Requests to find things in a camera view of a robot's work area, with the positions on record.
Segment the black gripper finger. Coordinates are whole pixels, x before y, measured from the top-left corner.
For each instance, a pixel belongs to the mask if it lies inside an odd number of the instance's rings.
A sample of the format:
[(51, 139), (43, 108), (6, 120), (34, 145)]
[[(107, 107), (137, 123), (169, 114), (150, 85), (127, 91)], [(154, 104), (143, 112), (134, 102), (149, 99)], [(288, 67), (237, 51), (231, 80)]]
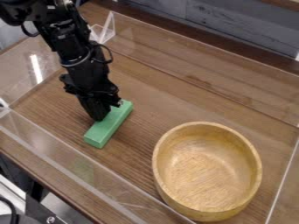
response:
[(102, 121), (111, 111), (111, 99), (109, 97), (97, 99), (95, 120)]
[(86, 96), (78, 96), (81, 106), (85, 108), (86, 112), (89, 113), (93, 119), (98, 118), (98, 111), (97, 111), (97, 104), (93, 98)]

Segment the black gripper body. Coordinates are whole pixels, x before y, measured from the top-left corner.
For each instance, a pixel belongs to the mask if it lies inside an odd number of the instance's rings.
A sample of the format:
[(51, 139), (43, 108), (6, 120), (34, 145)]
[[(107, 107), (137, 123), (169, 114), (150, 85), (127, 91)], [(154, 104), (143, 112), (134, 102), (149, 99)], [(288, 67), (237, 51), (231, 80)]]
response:
[(118, 107), (121, 105), (119, 88), (109, 78), (111, 62), (113, 59), (107, 59), (103, 53), (61, 58), (61, 65), (67, 70), (67, 73), (61, 76), (66, 92), (77, 97), (81, 95), (93, 98), (95, 104), (97, 99), (109, 97), (111, 107)]

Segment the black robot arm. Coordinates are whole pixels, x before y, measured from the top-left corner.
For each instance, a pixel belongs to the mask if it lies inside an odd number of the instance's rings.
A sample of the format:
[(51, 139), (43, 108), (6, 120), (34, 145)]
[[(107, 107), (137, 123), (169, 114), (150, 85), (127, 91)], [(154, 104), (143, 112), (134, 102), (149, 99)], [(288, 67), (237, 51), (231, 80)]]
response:
[(119, 88), (109, 78), (114, 61), (110, 49), (90, 39), (90, 24), (73, 0), (0, 0), (0, 18), (11, 26), (31, 22), (58, 53), (67, 73), (61, 76), (65, 90), (75, 95), (90, 117), (102, 121), (121, 106)]

